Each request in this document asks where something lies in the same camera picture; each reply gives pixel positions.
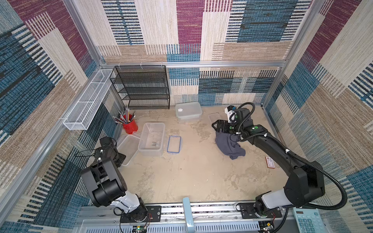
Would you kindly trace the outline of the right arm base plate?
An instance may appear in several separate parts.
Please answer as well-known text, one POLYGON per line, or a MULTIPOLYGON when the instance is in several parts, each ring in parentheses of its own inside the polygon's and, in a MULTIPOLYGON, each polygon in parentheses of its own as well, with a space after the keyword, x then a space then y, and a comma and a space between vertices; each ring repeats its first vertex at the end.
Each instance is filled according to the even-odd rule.
POLYGON ((261 203, 249 202, 238 203, 235 209, 241 213, 243 219, 259 219, 259 218, 282 218, 281 209, 279 207, 268 209, 261 203))

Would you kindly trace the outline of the small blue-rimmed lunch box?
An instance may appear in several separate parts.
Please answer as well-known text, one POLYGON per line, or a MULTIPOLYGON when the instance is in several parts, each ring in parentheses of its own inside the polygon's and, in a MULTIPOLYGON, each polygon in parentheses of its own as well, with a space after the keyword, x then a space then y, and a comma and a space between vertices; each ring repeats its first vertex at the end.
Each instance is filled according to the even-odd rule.
POLYGON ((211 124, 214 123, 214 122, 216 122, 217 120, 222 119, 219 113, 212 113, 212 114, 209 114, 209 115, 208 115, 208 118, 209 118, 211 124))

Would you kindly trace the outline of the dark blue cloth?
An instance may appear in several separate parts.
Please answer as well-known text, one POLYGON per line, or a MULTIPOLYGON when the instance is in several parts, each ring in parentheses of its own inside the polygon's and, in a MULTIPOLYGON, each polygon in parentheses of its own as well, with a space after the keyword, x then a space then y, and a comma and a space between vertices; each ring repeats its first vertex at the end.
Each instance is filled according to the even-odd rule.
POLYGON ((231 160, 238 159, 240 156, 245 156, 246 151, 239 142, 239 137, 234 134, 216 132, 215 142, 220 151, 230 157, 231 160))

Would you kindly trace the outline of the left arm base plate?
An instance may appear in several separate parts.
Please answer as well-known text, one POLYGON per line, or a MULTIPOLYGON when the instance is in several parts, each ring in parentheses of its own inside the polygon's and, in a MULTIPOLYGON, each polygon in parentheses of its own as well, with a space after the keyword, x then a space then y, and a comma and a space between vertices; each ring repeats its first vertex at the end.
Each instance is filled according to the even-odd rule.
POLYGON ((120 223, 160 222, 161 210, 162 207, 160 205, 151 205, 146 207, 140 206, 129 214, 122 214, 120 217, 120 223))

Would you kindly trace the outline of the clear lunch box lid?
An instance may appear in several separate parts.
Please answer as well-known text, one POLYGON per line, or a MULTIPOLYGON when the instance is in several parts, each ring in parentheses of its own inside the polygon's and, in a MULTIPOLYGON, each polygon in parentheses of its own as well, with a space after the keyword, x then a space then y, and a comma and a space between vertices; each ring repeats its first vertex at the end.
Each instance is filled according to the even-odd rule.
POLYGON ((125 167, 130 164, 132 159, 138 153, 138 145, 140 142, 140 136, 133 133, 132 135, 122 135, 118 140, 117 150, 119 153, 124 154, 126 158, 122 162, 121 166, 125 167))

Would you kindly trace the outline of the lidded green-tinted lunch box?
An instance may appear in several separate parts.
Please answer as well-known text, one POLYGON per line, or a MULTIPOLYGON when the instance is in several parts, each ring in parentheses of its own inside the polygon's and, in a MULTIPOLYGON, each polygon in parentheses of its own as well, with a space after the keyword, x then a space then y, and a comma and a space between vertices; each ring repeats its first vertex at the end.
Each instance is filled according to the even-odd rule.
POLYGON ((203 114, 201 105, 198 102, 176 104, 175 112, 179 121, 198 120, 203 114))

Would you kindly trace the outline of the blue-rimmed small box lid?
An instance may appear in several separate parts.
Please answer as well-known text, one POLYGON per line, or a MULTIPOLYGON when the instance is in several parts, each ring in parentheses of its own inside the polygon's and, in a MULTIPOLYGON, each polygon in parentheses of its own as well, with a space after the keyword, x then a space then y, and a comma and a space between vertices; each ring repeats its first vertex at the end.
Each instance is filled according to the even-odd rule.
POLYGON ((167 146, 167 152, 175 154, 179 153, 181 150, 181 142, 181 136, 170 136, 167 146))

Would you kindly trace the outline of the large clear plastic lunch box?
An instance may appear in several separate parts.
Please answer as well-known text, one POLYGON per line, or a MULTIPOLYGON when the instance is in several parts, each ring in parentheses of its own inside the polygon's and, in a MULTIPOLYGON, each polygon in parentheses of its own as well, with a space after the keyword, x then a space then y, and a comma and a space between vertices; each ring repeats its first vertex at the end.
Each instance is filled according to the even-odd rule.
POLYGON ((143 126, 138 151, 143 156, 160 157, 164 151, 166 125, 162 122, 147 122, 143 126))

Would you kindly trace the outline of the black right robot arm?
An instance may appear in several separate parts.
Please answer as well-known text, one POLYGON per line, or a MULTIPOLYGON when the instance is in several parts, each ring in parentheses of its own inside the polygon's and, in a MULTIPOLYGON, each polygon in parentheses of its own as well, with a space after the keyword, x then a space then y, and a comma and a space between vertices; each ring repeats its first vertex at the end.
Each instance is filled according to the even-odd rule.
POLYGON ((322 166, 317 162, 302 162, 290 156, 290 151, 262 125, 255 125, 247 108, 228 107, 231 115, 227 120, 219 119, 212 128, 225 137, 228 145, 248 141, 264 151, 286 173, 288 180, 278 191, 269 191, 256 197, 255 213, 265 217, 280 206, 301 207, 325 194, 322 166))

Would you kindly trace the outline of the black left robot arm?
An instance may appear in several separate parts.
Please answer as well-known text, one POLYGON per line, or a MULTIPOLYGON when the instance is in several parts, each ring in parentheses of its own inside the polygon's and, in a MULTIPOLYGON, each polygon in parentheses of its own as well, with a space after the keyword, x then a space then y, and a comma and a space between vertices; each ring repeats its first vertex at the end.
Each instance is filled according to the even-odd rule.
POLYGON ((142 199, 131 193, 114 159, 122 156, 115 145, 95 150, 95 160, 80 173, 88 195, 96 207, 112 206, 115 214, 129 221, 142 222, 148 215, 142 199))

